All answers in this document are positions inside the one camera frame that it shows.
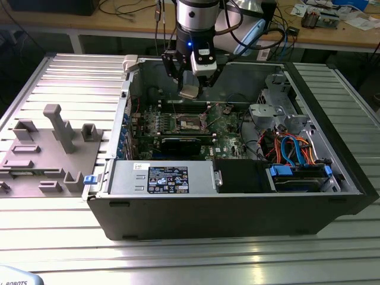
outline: blue drive bracket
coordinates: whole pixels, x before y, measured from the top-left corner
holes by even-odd
[[[325,166],[325,171],[326,171],[326,174],[327,174],[328,177],[330,177],[331,175],[333,175],[333,171],[331,170],[331,167],[329,167],[329,165]]]
[[[102,174],[99,175],[86,175],[83,180],[84,185],[96,185],[102,179]]]
[[[269,169],[271,176],[291,176],[293,175],[292,169],[288,165],[273,165]]]

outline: slotted aluminum surface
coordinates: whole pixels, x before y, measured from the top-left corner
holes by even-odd
[[[69,63],[71,66],[79,59],[82,64],[102,62],[97,56],[58,55],[56,59],[74,61]],[[118,63],[121,57],[110,57],[106,62]],[[49,68],[43,73],[38,87],[42,87],[42,82],[44,86],[57,85],[48,79],[62,84],[62,80],[67,80],[71,85],[79,79],[70,72],[63,79],[57,72],[49,72]],[[90,88],[112,88],[109,82],[121,82],[120,73],[112,75],[112,79],[103,74],[95,80],[98,75],[90,72],[83,76],[86,78],[80,80]],[[70,117],[71,111],[89,111],[81,106],[92,106],[94,112],[110,112],[117,102],[113,94],[48,94],[51,93],[29,95],[22,111],[35,110],[40,102],[68,103],[76,98],[76,104],[62,104]],[[102,103],[104,109],[95,109],[97,105],[91,105],[94,100]],[[82,119],[73,120],[82,123]],[[100,128],[112,125],[106,117],[96,119],[91,117],[88,121],[101,124]],[[0,133],[5,141],[11,140],[11,135],[9,131]],[[98,160],[103,158],[104,154],[98,155]],[[0,199],[0,262],[38,273],[49,285],[379,284],[379,218],[377,201],[356,216],[339,218],[316,236],[114,242],[105,237],[81,198]]]
[[[294,64],[352,155],[380,191],[380,120],[340,72],[326,65]],[[302,111],[307,113],[297,97]]]

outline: barcode sticker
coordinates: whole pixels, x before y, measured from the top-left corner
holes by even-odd
[[[150,163],[134,163],[133,170],[148,170]]]

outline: blue latch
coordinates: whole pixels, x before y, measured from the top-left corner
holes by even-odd
[[[331,167],[329,167],[328,165],[325,166],[325,171],[327,176],[333,175],[333,171],[331,170]]]
[[[269,171],[271,176],[293,175],[292,169],[288,165],[273,165]]]
[[[96,175],[86,175],[83,180],[84,185],[96,185],[97,176]]]

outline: wire bundle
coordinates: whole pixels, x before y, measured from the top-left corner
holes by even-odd
[[[264,131],[261,135],[258,146],[261,148],[264,137],[267,135],[267,131]],[[292,167],[296,167],[296,163],[291,160],[291,157],[295,154],[300,165],[309,164],[314,165],[314,159],[312,155],[312,145],[308,143],[302,137],[296,137],[289,133],[276,134],[273,131],[273,148],[265,155],[267,160],[270,159],[271,154],[275,152],[275,157],[271,159],[272,163],[286,164]],[[286,154],[286,144],[293,146],[291,152]]]

